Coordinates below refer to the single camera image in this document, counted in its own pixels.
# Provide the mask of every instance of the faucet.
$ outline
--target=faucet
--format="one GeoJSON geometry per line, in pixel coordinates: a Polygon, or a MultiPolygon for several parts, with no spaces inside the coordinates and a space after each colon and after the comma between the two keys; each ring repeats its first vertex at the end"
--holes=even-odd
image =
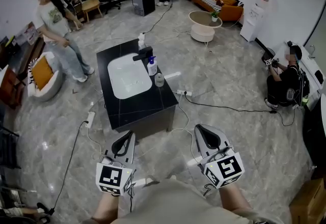
{"type": "Polygon", "coordinates": [[[314,48],[314,50],[312,51],[312,53],[308,56],[309,57],[309,59],[314,59],[314,58],[316,58],[316,57],[313,57],[313,55],[314,55],[314,52],[315,52],[315,50],[316,50],[316,48],[315,48],[315,46],[314,45],[310,45],[310,47],[313,47],[314,48]]]}
{"type": "Polygon", "coordinates": [[[132,60],[137,61],[137,60],[147,59],[151,56],[153,56],[153,48],[149,46],[139,50],[139,55],[135,55],[132,58],[132,60]]]}

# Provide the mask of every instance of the orange sofa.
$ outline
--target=orange sofa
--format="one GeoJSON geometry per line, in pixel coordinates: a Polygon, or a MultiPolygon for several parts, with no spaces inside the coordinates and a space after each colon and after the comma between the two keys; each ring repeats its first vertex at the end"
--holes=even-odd
{"type": "Polygon", "coordinates": [[[243,3],[239,0],[222,0],[225,2],[219,6],[217,0],[191,0],[209,12],[220,12],[219,17],[222,21],[238,21],[243,13],[243,3]]]}

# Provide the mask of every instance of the soap dispenser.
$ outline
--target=soap dispenser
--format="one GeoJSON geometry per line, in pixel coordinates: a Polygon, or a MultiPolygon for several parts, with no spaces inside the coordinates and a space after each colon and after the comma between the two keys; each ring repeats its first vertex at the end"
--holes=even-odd
{"type": "Polygon", "coordinates": [[[147,68],[148,68],[148,75],[155,75],[157,73],[157,62],[156,60],[154,60],[155,57],[151,56],[148,58],[148,64],[147,64],[147,68]]]}
{"type": "Polygon", "coordinates": [[[138,36],[138,50],[145,48],[145,33],[140,33],[138,36]]]}

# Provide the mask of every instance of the light blue jeans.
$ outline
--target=light blue jeans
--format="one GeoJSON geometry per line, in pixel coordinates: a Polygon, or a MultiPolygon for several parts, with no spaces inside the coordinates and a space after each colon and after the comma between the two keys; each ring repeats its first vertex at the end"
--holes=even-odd
{"type": "Polygon", "coordinates": [[[65,69],[69,70],[74,77],[84,79],[86,77],[85,74],[89,73],[91,67],[86,64],[77,43],[69,33],[65,35],[65,38],[70,42],[66,47],[59,45],[55,41],[50,41],[46,44],[48,44],[50,51],[59,58],[65,69]]]}

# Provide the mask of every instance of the black faucet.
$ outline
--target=black faucet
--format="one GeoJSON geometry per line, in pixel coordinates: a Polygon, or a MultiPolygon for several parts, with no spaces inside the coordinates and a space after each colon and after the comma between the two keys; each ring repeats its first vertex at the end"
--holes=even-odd
{"type": "Polygon", "coordinates": [[[132,58],[132,60],[137,61],[137,60],[147,59],[151,56],[153,56],[153,48],[149,46],[139,50],[139,55],[135,55],[132,58]]]}

